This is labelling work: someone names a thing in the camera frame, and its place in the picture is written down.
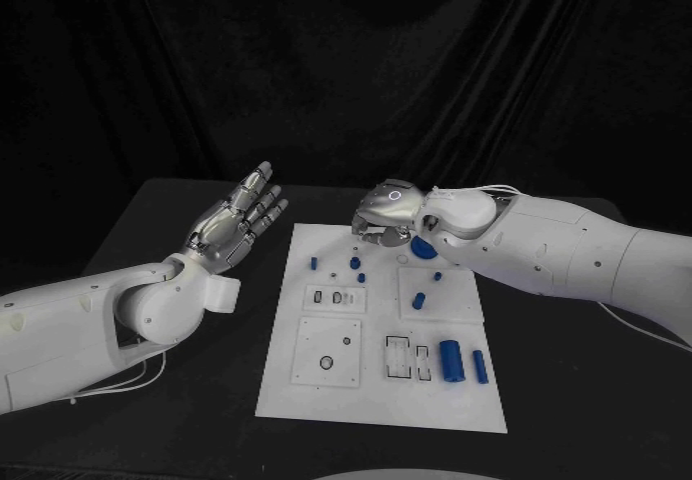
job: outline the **white platform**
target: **white platform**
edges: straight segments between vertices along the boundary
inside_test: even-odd
[[[357,270],[348,266],[353,247]],[[318,259],[315,271],[309,257]],[[364,283],[357,283],[357,273],[366,274]],[[314,309],[318,286],[330,296],[322,295]],[[353,303],[331,305],[334,291]],[[426,295],[420,310],[410,307],[417,291]],[[410,379],[387,378],[393,356],[384,352],[386,336],[409,339]],[[459,383],[441,376],[438,344],[449,339],[461,346]],[[425,365],[417,346],[428,347],[429,381],[416,374]],[[472,350],[482,351],[487,385],[477,382]],[[403,371],[400,350],[394,353],[396,371]],[[358,242],[350,227],[295,224],[255,414],[505,433],[472,273],[439,257],[416,258],[407,245],[383,248]]]

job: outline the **table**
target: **table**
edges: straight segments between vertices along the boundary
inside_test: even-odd
[[[142,186],[84,275],[180,248],[227,182]],[[0,416],[0,462],[213,479],[308,479],[370,468],[500,478],[680,478],[687,472],[692,356],[595,304],[477,278],[508,434],[255,418],[292,224],[348,224],[363,189],[283,187],[291,205],[242,264],[236,312],[204,315],[148,387]],[[569,199],[621,220],[599,199]]]

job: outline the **circular hole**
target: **circular hole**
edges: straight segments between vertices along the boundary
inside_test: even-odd
[[[334,360],[331,357],[321,357],[319,358],[319,367],[324,370],[328,370],[331,368],[331,365],[334,364]]]

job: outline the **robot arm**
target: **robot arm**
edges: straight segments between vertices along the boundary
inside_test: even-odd
[[[367,224],[384,232],[366,233]],[[557,200],[479,189],[423,195],[386,180],[360,203],[353,233],[394,246],[409,231],[479,275],[527,293],[622,308],[692,343],[692,238],[622,225]]]
[[[286,207],[263,162],[194,223],[161,263],[30,288],[0,298],[0,414],[63,397],[187,338],[204,309],[230,313],[239,281],[219,274],[249,253]],[[141,337],[118,344],[115,319]]]

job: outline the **blue cylinder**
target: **blue cylinder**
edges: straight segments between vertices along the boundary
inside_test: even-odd
[[[413,298],[413,308],[419,310],[422,308],[422,302],[425,301],[425,294],[417,292]]]
[[[442,377],[445,382],[462,382],[464,364],[461,363],[461,351],[455,340],[439,342],[439,357],[442,360]]]
[[[485,362],[482,360],[482,352],[479,350],[472,351],[472,363],[475,364],[478,383],[487,383]]]
[[[429,260],[436,257],[436,250],[432,245],[420,238],[413,237],[410,240],[410,251],[417,258]]]

